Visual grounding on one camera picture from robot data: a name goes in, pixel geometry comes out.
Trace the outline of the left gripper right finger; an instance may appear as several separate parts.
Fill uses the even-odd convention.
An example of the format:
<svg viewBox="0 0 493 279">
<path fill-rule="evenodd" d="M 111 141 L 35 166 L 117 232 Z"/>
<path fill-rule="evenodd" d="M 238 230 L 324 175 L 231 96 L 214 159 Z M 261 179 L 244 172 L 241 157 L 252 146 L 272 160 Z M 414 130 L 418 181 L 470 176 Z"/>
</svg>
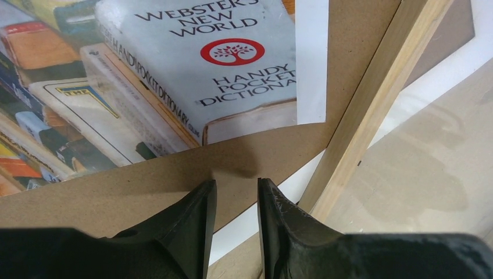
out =
<svg viewBox="0 0 493 279">
<path fill-rule="evenodd" d="M 456 233 L 342 234 L 258 179 L 266 278 L 491 278 L 492 250 Z"/>
</svg>

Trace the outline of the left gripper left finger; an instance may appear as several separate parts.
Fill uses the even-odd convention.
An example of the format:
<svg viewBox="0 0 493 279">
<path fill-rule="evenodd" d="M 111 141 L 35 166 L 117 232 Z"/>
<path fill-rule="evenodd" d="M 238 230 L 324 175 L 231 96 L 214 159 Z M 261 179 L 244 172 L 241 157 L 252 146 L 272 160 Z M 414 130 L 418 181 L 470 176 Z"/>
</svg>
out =
<svg viewBox="0 0 493 279">
<path fill-rule="evenodd" d="M 216 202 L 209 180 L 110 238 L 68 227 L 3 229 L 1 277 L 205 278 Z"/>
</svg>

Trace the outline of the brown backing board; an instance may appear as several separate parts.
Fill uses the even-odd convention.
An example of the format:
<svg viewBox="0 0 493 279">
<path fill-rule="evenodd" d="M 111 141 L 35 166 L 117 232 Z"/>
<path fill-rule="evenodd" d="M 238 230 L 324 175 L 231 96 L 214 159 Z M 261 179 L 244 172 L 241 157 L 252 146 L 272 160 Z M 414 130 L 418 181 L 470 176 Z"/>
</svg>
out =
<svg viewBox="0 0 493 279">
<path fill-rule="evenodd" d="M 407 81 L 452 1 L 331 1 L 327 118 L 247 135 L 1 198 L 1 227 L 73 227 L 111 237 L 217 182 L 216 228 L 257 199 L 257 179 L 281 183 L 323 150 L 332 175 L 371 101 Z"/>
</svg>

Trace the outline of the cat photo print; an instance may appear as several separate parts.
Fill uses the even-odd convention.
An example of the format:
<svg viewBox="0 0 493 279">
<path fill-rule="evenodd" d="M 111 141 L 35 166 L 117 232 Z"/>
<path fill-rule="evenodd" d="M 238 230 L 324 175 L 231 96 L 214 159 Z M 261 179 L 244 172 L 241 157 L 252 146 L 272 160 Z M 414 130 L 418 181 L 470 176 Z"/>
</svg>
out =
<svg viewBox="0 0 493 279">
<path fill-rule="evenodd" d="M 329 1 L 2 1 L 1 194 L 326 119 Z"/>
</svg>

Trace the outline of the wooden picture frame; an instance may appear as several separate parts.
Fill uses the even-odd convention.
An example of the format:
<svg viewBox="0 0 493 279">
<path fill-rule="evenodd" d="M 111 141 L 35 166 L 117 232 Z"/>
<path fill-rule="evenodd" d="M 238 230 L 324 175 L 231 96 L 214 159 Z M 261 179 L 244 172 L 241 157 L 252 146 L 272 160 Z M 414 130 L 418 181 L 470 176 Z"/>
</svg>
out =
<svg viewBox="0 0 493 279">
<path fill-rule="evenodd" d="M 373 55 L 299 206 L 324 222 L 451 1 L 402 1 Z"/>
</svg>

